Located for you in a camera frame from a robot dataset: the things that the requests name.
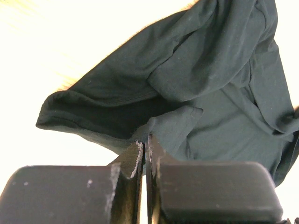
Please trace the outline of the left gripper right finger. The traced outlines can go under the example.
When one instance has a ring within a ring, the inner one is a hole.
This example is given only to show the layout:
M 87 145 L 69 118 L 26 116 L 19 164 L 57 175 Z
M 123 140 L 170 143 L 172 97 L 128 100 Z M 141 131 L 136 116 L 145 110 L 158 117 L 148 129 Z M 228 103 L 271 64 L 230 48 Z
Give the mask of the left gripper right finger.
M 179 161 L 146 144 L 150 224 L 275 224 L 283 208 L 269 172 L 245 161 Z

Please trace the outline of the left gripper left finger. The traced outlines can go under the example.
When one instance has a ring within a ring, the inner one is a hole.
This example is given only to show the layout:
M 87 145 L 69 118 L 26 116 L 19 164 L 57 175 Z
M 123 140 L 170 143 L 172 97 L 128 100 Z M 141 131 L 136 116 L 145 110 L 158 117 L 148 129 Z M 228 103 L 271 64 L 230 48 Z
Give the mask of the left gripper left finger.
M 25 166 L 0 196 L 3 224 L 137 224 L 143 144 L 106 166 Z

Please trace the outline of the black t shirt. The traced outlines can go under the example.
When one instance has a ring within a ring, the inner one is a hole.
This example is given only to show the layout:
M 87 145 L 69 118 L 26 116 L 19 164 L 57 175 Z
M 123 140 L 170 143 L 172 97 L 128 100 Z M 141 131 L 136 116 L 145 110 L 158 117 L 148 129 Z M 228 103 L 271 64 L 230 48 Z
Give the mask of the black t shirt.
M 299 155 L 299 112 L 277 24 L 273 0 L 201 0 L 49 95 L 36 126 L 116 154 L 152 134 L 180 161 L 258 162 L 278 186 Z

